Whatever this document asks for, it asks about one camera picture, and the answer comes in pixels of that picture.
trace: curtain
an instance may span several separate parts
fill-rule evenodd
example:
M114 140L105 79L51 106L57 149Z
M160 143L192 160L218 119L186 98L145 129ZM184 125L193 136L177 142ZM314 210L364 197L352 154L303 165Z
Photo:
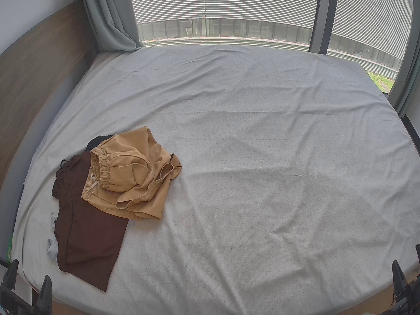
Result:
M388 100L400 118L416 92L420 81L420 0L413 0L413 16L407 49Z
M100 51L144 47L137 33L131 0L83 0Z

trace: wooden bed frame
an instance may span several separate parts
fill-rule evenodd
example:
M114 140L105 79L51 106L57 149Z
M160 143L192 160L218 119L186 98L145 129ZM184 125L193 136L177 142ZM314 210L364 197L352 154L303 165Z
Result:
M0 55L0 260L30 159L67 95L62 83L96 55L82 0L30 29Z

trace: dark brown pants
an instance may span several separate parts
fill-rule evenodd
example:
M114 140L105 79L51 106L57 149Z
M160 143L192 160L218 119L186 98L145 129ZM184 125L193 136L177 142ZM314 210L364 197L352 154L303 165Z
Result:
M104 213L81 198L90 152L73 156L57 171L52 195L59 200L55 221L60 270L106 291L128 219Z

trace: green grass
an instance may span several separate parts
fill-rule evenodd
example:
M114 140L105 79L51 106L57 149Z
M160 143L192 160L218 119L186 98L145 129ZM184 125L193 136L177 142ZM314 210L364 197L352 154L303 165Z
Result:
M378 88L382 91L382 92L386 92L388 93L389 91L384 90L384 88L380 85L379 82L384 83L387 87L389 87L389 89L391 90L392 85L394 84L394 81L391 79L386 78L385 76L382 75L378 75L377 73L373 73L373 72L367 72L370 76L370 78L375 82L375 84L378 86Z

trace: bed sheet wrinkle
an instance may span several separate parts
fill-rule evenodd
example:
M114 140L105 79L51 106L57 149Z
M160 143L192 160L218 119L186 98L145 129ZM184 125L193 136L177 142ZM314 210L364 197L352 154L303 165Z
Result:
M394 259L414 267L420 159L357 64L241 46L100 59L25 181L12 253L36 288L48 274L55 299L94 314L333 314L388 286ZM125 233L105 294L45 254L53 175L142 126L184 167L159 224Z

